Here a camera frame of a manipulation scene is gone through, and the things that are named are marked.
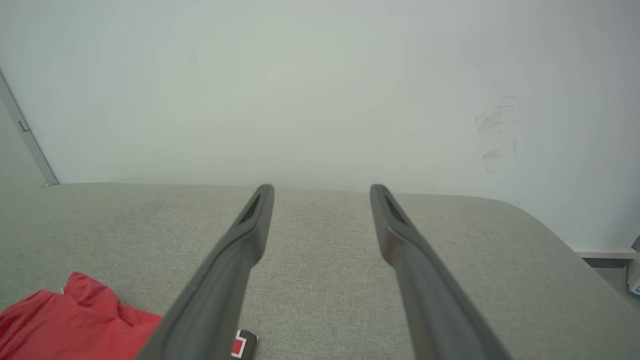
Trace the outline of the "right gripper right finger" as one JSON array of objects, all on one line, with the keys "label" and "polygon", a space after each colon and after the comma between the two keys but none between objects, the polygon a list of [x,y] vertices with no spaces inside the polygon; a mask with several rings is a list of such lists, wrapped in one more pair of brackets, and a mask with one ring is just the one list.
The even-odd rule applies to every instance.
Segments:
[{"label": "right gripper right finger", "polygon": [[418,360],[509,360],[510,354],[383,184],[370,187],[382,258],[395,271]]}]

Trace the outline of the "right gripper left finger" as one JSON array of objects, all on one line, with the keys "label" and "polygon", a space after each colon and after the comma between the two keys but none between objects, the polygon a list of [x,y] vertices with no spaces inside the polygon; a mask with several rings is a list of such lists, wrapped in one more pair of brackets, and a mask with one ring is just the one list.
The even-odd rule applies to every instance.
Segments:
[{"label": "right gripper left finger", "polygon": [[229,360],[250,271],[263,257],[275,190],[260,185],[138,354],[140,360]]}]

